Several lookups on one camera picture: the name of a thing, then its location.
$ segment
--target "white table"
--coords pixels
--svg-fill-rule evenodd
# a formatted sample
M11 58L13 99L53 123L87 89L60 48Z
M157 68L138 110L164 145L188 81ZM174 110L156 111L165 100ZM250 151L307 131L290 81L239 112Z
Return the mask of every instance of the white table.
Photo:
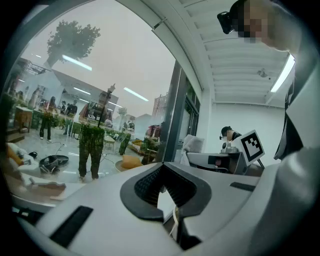
M105 143L112 144L112 151L115 151L115 140L111 138L109 135L104 136Z

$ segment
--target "pillow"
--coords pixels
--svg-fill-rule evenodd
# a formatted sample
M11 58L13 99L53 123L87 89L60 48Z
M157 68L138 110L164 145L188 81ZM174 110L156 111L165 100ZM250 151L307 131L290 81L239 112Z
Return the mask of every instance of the pillow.
M132 169L142 165L143 164L140 162L140 159L136 156L132 156L132 155L122 156L122 164L121 164L122 168Z

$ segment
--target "glass window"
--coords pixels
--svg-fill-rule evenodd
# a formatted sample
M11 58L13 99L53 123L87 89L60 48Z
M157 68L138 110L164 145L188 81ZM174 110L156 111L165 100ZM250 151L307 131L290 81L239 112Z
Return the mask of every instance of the glass window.
M186 80L186 84L187 84L187 88L186 88L186 95L189 97L189 99L191 100L191 102L193 102L193 104L196 103L196 93L195 90L193 89L191 83L189 82L189 80Z
M150 27L116 1L94 1L50 23L5 85L7 174L18 171L28 188L64 183L68 192L44 195L20 183L11 191L56 204L94 179L161 159L175 61ZM131 157L127 165L124 156Z
M185 137L190 134L188 131L191 128L192 125L192 109L191 107L186 103L183 110L183 116L182 116L182 123L181 123L181 130L179 134L179 143L183 143Z

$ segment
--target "white ceiling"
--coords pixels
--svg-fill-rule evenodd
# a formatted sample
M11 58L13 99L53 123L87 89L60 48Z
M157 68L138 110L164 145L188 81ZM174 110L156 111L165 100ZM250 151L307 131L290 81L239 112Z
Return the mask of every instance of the white ceiling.
M260 42L245 42L236 32L224 34L217 14L229 11L235 0L141 1L160 19L166 18L164 23L182 46L201 88L210 87L214 91L211 93L214 102L284 107L293 72L277 93L270 93L270 89L288 53ZM258 75L262 68L267 77Z

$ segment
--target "green pants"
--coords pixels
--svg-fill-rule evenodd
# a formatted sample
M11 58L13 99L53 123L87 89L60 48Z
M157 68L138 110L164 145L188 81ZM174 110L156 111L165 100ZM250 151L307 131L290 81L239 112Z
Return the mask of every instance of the green pants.
M130 141L130 138L131 138L131 134L127 133L125 136L125 139L121 142L120 148L119 148L120 156L122 156L125 153L128 143Z
M103 129L90 132L86 126L83 127L83 132L79 142L79 173L84 177L87 173L87 160L91 155L91 176L93 179L99 178L98 171L102 150L104 148L105 131Z
M66 120L65 120L65 130L64 130L64 134L67 134L68 126L70 126L68 134L69 134L69 135L71 134L72 123L73 123L73 121L70 120L70 119L66 119Z

